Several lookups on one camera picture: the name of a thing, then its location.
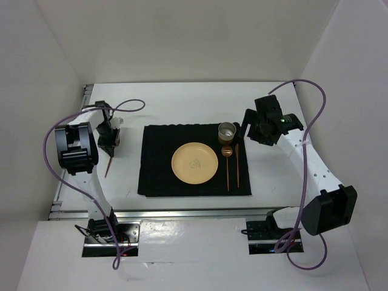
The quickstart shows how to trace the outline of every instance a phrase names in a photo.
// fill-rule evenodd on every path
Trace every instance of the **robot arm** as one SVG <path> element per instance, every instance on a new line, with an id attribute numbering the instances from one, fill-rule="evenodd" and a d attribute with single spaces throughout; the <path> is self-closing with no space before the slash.
<path id="1" fill-rule="evenodd" d="M 303 125 L 294 114 L 283 115 L 275 95 L 255 100 L 256 111 L 247 109 L 239 138 L 250 124 L 248 137 L 268 146 L 277 144 L 303 177 Z M 309 140 L 305 141 L 308 157 L 307 198 L 302 225 L 317 235 L 350 222 L 357 199 L 352 186 L 344 187 L 327 168 Z M 273 213 L 281 229 L 294 227 L 299 207 L 286 207 Z"/>
<path id="2" fill-rule="evenodd" d="M 104 101 L 99 101 L 83 110 L 87 111 L 90 107 L 110 108 Z M 113 229 L 116 230 L 118 225 L 116 216 L 105 199 L 97 176 L 95 166 L 98 163 L 98 150 L 93 136 L 93 131 L 97 129 L 99 133 L 98 147 L 113 157 L 115 147 L 119 144 L 120 130 L 113 128 L 110 120 L 108 110 L 85 113 L 67 125 L 55 128 L 55 139 L 59 165 L 72 175 L 81 190 L 97 200 L 109 218 Z M 112 236 L 104 216 L 91 199 L 85 196 L 84 201 L 89 215 L 88 232 L 94 237 L 99 236 L 105 241 L 110 241 Z"/>

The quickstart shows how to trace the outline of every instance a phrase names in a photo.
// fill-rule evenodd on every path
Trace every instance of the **black placemat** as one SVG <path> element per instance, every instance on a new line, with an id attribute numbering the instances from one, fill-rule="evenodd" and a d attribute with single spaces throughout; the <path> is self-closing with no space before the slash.
<path id="1" fill-rule="evenodd" d="M 239 124 L 235 122 L 234 125 L 238 131 Z M 236 139 L 231 144 L 233 155 L 229 158 L 230 191 L 227 191 L 226 158 L 221 153 L 222 144 L 218 141 L 218 126 L 219 124 L 145 126 L 138 193 L 147 197 L 252 195 L 244 141 L 239 142 L 240 187 L 237 188 Z M 173 154 L 177 148 L 188 142 L 206 144 L 217 154 L 218 170 L 212 179 L 203 184 L 186 184 L 172 171 Z"/>

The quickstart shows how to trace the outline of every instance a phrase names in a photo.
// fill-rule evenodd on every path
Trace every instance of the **plate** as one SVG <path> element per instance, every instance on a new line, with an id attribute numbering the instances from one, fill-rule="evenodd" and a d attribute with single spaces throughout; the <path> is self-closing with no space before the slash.
<path id="1" fill-rule="evenodd" d="M 175 176 L 188 184 L 202 184 L 217 172 L 218 158 L 214 150 L 200 142 L 178 148 L 171 160 Z"/>

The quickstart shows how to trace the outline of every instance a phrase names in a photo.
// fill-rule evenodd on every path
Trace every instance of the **metal cup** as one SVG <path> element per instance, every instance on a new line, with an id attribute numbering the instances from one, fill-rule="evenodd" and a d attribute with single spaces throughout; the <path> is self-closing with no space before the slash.
<path id="1" fill-rule="evenodd" d="M 231 144 L 235 133 L 236 127 L 233 123 L 223 122 L 218 126 L 218 141 L 221 144 Z"/>

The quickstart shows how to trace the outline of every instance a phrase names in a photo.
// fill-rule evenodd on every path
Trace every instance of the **purple cable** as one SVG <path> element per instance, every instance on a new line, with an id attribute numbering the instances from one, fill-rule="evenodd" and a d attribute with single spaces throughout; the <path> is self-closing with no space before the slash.
<path id="1" fill-rule="evenodd" d="M 138 101 L 138 102 L 142 102 L 143 105 L 142 107 L 138 108 L 138 109 L 133 109 L 133 110 L 125 110 L 125 109 L 119 109 L 118 107 L 127 103 L 127 102 L 131 102 L 131 101 Z M 118 240 L 117 240 L 117 237 L 115 235 L 115 232 L 113 231 L 113 227 L 112 225 L 110 224 L 109 222 L 109 219 L 108 217 L 106 216 L 106 214 L 104 213 L 102 207 L 99 205 L 99 203 L 97 202 L 97 200 L 94 199 L 94 197 L 92 197 L 90 194 L 88 194 L 87 192 L 71 185 L 70 183 L 66 182 L 65 180 L 63 180 L 57 173 L 55 173 L 54 169 L 52 168 L 52 166 L 50 165 L 49 163 L 49 159 L 47 158 L 47 140 L 51 134 L 52 131 L 54 131 L 55 127 L 57 127 L 58 125 L 60 125 L 62 122 L 70 119 L 70 118 L 74 118 L 74 117 L 77 117 L 79 115 L 82 115 L 82 114 L 85 114 L 87 112 L 92 112 L 92 111 L 97 111 L 97 110 L 111 110 L 113 112 L 115 111 L 119 111 L 119 112 L 137 112 L 137 111 L 140 111 L 142 110 L 145 106 L 146 106 L 146 103 L 143 101 L 143 100 L 140 100 L 140 99 L 130 99 L 130 100 L 126 100 L 122 103 L 119 104 L 119 106 L 117 106 L 116 108 L 108 108 L 108 107 L 93 107 L 93 108 L 90 108 L 90 109 L 87 109 L 87 110 L 84 110 L 84 111 L 81 111 L 81 112 L 77 112 L 77 113 L 74 113 L 72 115 L 69 115 L 68 117 L 65 117 L 65 118 L 62 118 L 60 121 L 56 122 L 53 126 L 51 126 L 51 128 L 48 130 L 48 132 L 46 133 L 44 139 L 43 139 L 43 159 L 44 159 L 44 162 L 48 168 L 48 170 L 51 172 L 51 174 L 53 174 L 53 176 L 61 183 L 65 184 L 67 187 L 73 189 L 73 190 L 76 190 L 78 191 L 79 193 L 85 195 L 86 197 L 88 197 L 89 199 L 91 199 L 97 206 L 97 208 L 99 209 L 99 211 L 102 213 L 107 225 L 108 225 L 108 228 L 109 228 L 109 231 L 110 233 L 112 234 L 112 237 L 113 237 L 113 240 L 115 242 L 115 246 L 116 246 L 116 258 L 113 260 L 113 264 L 112 264 L 112 267 L 114 270 L 117 270 L 120 266 L 120 256 L 127 252 L 128 250 L 130 250 L 131 248 L 128 248 L 128 249 L 125 249 L 123 250 L 122 252 L 120 251 L 120 246 L 119 246 L 119 243 L 118 243 Z"/>
<path id="2" fill-rule="evenodd" d="M 323 236 L 321 234 L 319 234 L 319 236 L 320 236 L 320 238 L 322 239 L 322 242 L 323 242 L 324 256 L 323 256 L 323 259 L 319 262 L 319 264 L 317 264 L 317 265 L 315 265 L 313 267 L 301 267 L 301 266 L 298 266 L 297 264 L 295 264 L 291 260 L 289 252 L 290 252 L 290 249 L 294 246 L 294 245 L 290 245 L 290 243 L 294 239 L 294 237 L 296 235 L 296 232 L 298 231 L 299 223 L 301 222 L 301 219 L 302 219 L 304 203 L 306 201 L 306 193 L 307 193 L 307 150 L 306 150 L 306 143 L 305 143 L 305 141 L 306 141 L 307 135 L 309 134 L 309 132 L 311 130 L 311 127 L 314 125 L 315 121 L 321 116 L 321 114 L 322 114 L 322 112 L 323 112 L 323 110 L 324 110 L 324 108 L 326 106 L 326 94 L 325 94 L 325 91 L 322 89 L 322 87 L 319 86 L 315 82 L 312 82 L 312 81 L 309 81 L 309 80 L 306 80 L 306 79 L 293 79 L 293 80 L 284 82 L 284 83 L 280 84 L 279 86 L 275 87 L 270 92 L 268 92 L 268 95 L 271 95 L 274 91 L 278 90 L 280 87 L 282 87 L 282 86 L 284 86 L 286 84 L 289 84 L 289 83 L 294 83 L 294 82 L 306 82 L 306 83 L 309 83 L 311 85 L 314 85 L 322 93 L 323 102 L 322 102 L 322 106 L 321 106 L 320 110 L 315 115 L 313 120 L 311 120 L 311 122 L 309 123 L 309 125 L 307 126 L 307 128 L 306 128 L 306 130 L 305 130 L 305 132 L 303 134 L 303 143 L 302 143 L 302 148 L 303 148 L 303 189 L 302 189 L 302 198 L 301 198 L 301 204 L 300 204 L 300 207 L 299 207 L 298 217 L 296 218 L 295 226 L 293 227 L 293 229 L 291 231 L 287 232 L 285 235 L 283 235 L 276 242 L 275 247 L 274 247 L 274 251 L 275 251 L 275 253 L 282 253 L 285 249 L 287 249 L 287 257 L 288 257 L 288 259 L 289 259 L 291 264 L 293 264 L 295 267 L 297 267 L 297 268 L 299 268 L 301 270 L 315 270 L 315 269 L 321 267 L 322 264 L 325 262 L 325 260 L 327 258 L 327 244 L 326 244 L 325 239 L 323 238 Z M 285 239 L 287 239 L 287 241 L 279 248 L 279 245 Z"/>

